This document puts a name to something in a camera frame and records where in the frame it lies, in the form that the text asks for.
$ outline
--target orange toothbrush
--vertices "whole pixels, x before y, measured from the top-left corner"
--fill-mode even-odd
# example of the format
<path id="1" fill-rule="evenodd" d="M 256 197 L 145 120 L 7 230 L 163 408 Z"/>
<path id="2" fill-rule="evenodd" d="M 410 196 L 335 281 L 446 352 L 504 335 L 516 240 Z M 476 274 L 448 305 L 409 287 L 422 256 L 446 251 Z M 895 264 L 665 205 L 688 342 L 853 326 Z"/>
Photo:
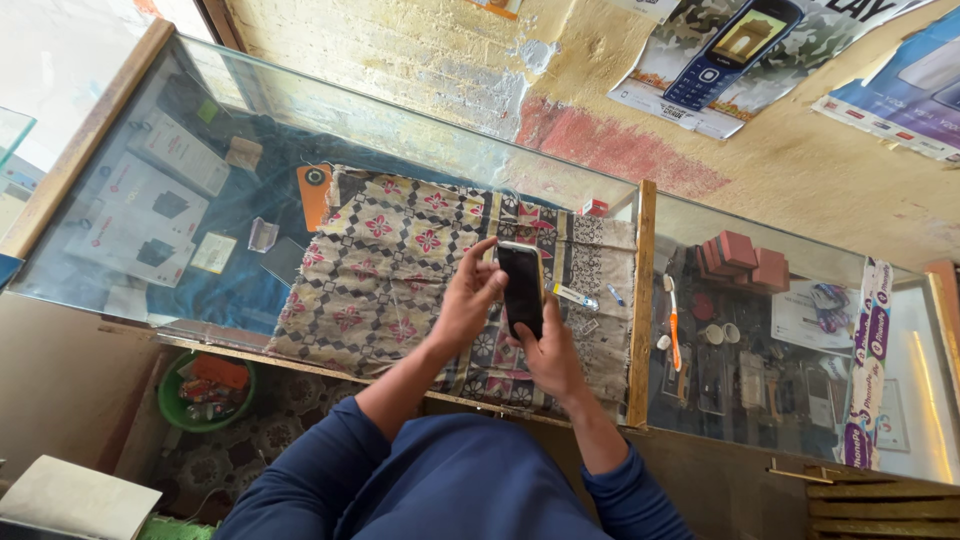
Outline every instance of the orange toothbrush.
<path id="1" fill-rule="evenodd" d="M 677 293 L 673 290 L 673 278 L 663 275 L 663 288 L 670 293 L 670 304 L 673 308 L 670 310 L 670 338 L 673 341 L 673 369 L 680 371 L 684 361 L 680 358 L 680 344 L 677 343 Z"/>

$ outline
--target red paint stain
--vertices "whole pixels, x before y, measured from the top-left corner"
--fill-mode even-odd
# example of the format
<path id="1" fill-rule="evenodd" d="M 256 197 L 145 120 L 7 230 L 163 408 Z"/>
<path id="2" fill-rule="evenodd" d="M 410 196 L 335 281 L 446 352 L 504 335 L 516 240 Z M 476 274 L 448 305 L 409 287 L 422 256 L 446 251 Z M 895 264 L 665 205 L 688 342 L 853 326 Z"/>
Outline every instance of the red paint stain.
<path id="1" fill-rule="evenodd" d="M 133 0 L 133 4 L 138 10 L 140 10 L 141 13 L 153 15 L 156 18 L 163 18 L 163 15 L 160 14 L 160 10 L 156 8 L 154 0 Z"/>
<path id="2" fill-rule="evenodd" d="M 528 95 L 520 108 L 516 142 L 634 183 L 697 199 L 731 180 L 677 152 L 652 132 Z"/>

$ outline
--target patterned rug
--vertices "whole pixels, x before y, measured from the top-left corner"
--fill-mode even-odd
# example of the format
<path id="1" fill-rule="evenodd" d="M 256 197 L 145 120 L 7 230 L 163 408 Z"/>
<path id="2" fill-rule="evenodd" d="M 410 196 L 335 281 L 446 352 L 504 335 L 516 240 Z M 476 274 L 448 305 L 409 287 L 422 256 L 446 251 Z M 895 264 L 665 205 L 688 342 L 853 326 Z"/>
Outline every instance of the patterned rug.
<path id="1" fill-rule="evenodd" d="M 415 348 L 440 313 L 457 261 L 477 241 L 535 245 L 543 275 L 600 301 L 561 300 L 587 381 L 613 416 L 624 400 L 636 226 L 521 202 L 511 194 L 428 184 L 336 166 L 333 212 L 307 249 L 268 353 L 376 379 Z M 611 283 L 624 299 L 619 306 Z M 502 304 L 433 389 L 454 396 L 563 412 L 533 384 L 521 350 L 506 343 Z"/>
<path id="2" fill-rule="evenodd" d="M 256 373 L 256 395 L 244 418 L 210 433 L 185 432 L 158 461 L 151 481 L 163 493 L 158 510 L 187 518 L 203 506 L 198 517 L 216 524 L 283 449 L 365 387 L 266 364 Z"/>

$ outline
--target green bucket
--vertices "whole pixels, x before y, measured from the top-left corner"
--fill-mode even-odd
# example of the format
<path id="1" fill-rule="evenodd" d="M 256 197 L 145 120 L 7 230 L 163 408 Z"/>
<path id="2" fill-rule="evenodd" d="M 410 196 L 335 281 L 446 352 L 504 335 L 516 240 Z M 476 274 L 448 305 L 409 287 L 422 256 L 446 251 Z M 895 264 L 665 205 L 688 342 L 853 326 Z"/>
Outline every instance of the green bucket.
<path id="1" fill-rule="evenodd" d="M 186 414 L 186 408 L 192 404 L 178 395 L 180 385 L 183 384 L 183 377 L 177 373 L 177 370 L 188 364 L 199 354 L 199 351 L 192 353 L 187 352 L 174 360 L 174 363 L 170 364 L 170 369 L 163 374 L 163 379 L 160 380 L 160 386 L 156 390 L 156 396 L 160 404 L 160 413 L 163 414 L 163 418 L 166 418 L 167 422 L 174 427 L 184 431 L 190 431 L 191 433 L 206 433 L 208 431 L 218 430 L 223 426 L 228 426 L 231 422 L 247 412 L 247 409 L 250 408 L 250 403 L 253 401 L 253 393 L 256 391 L 256 371 L 253 369 L 253 362 L 244 360 L 247 371 L 250 372 L 250 393 L 247 395 L 247 400 L 240 405 L 240 408 L 228 418 L 222 420 L 191 419 Z"/>

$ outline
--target sleeve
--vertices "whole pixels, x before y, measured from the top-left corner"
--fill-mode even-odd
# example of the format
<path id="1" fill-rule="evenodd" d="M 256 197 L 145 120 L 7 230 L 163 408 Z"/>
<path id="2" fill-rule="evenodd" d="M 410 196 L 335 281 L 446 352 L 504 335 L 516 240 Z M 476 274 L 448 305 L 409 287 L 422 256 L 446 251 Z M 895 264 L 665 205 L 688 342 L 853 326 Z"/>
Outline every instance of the sleeve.
<path id="1" fill-rule="evenodd" d="M 264 470 L 216 533 L 229 538 L 325 539 L 390 455 L 390 442 L 346 398 Z"/>
<path id="2" fill-rule="evenodd" d="M 651 477 L 643 458 L 630 451 L 616 469 L 593 476 L 581 465 L 587 491 L 593 497 L 603 530 L 615 540 L 631 538 L 693 539 L 677 508 Z"/>

